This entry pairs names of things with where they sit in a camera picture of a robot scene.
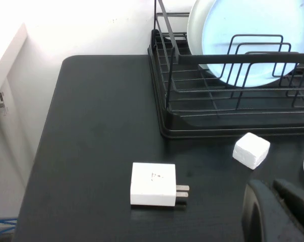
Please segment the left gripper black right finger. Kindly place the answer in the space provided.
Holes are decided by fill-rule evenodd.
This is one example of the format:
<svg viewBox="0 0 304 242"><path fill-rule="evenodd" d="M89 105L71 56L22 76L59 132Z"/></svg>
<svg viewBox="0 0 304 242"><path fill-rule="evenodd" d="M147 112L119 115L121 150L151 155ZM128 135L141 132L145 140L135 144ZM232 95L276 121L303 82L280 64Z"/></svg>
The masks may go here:
<svg viewBox="0 0 304 242"><path fill-rule="evenodd" d="M304 190L284 179L275 179L273 188L295 225L304 234Z"/></svg>

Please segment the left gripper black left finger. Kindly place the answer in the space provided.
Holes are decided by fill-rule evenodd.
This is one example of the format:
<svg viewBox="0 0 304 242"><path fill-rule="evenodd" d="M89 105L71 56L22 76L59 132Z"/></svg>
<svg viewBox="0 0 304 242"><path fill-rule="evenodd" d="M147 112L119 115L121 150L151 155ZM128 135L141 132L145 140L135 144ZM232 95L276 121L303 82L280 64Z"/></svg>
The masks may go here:
<svg viewBox="0 0 304 242"><path fill-rule="evenodd" d="M304 241L277 192L260 180L246 185L242 216L245 241Z"/></svg>

